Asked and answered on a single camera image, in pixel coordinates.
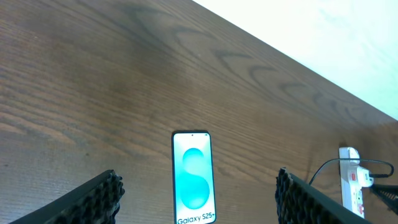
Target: phone screen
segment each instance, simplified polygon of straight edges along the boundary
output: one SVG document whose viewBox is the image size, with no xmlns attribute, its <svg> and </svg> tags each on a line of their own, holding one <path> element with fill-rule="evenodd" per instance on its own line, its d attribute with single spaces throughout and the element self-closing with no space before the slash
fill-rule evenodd
<svg viewBox="0 0 398 224">
<path fill-rule="evenodd" d="M 215 222 L 210 134 L 206 131 L 174 132 L 172 155 L 175 222 Z"/>
</svg>

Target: power cord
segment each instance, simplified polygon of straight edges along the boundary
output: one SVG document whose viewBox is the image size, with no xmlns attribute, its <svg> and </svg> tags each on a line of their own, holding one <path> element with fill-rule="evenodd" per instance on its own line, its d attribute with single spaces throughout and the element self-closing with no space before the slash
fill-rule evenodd
<svg viewBox="0 0 398 224">
<path fill-rule="evenodd" d="M 319 172 L 323 169 L 323 167 L 325 165 L 327 165 L 329 162 L 333 162 L 333 161 L 364 161 L 364 162 L 375 162 L 375 163 L 381 163 L 381 164 L 385 164 L 385 165 L 389 165 L 391 167 L 391 171 L 389 174 L 369 174 L 369 177 L 373 177 L 373 178 L 386 178 L 386 177 L 390 177 L 393 173 L 394 173 L 394 166 L 389 163 L 389 162 L 384 162 L 384 161 L 379 161 L 379 160 L 375 160 L 375 159 L 350 159 L 350 158 L 344 158 L 344 159 L 331 159 L 329 161 L 326 161 L 321 167 L 319 167 L 319 169 L 316 171 L 316 173 L 313 175 L 313 177 L 311 178 L 310 182 L 308 183 L 309 185 L 312 184 L 312 182 L 315 180 L 315 178 L 317 177 L 317 175 L 319 174 Z"/>
</svg>

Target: wood grain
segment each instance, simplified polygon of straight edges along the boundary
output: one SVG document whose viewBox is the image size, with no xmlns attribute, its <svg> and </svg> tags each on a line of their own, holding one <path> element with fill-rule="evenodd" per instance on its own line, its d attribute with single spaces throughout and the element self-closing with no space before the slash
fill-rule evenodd
<svg viewBox="0 0 398 224">
<path fill-rule="evenodd" d="M 397 121 L 194 2 L 0 5 L 0 223 L 106 169 L 118 223 L 172 223 L 176 129 L 212 135 L 218 223 L 276 223 L 279 168 L 308 181 L 340 144 L 398 162 Z M 339 184 L 334 164 L 314 186 L 340 202 Z"/>
</svg>

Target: white wall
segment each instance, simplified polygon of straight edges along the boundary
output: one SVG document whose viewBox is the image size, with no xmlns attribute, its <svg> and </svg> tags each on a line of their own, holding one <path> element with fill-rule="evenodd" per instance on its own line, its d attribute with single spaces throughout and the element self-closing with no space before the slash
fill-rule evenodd
<svg viewBox="0 0 398 224">
<path fill-rule="evenodd" d="M 398 0 L 194 0 L 398 119 Z"/>
</svg>

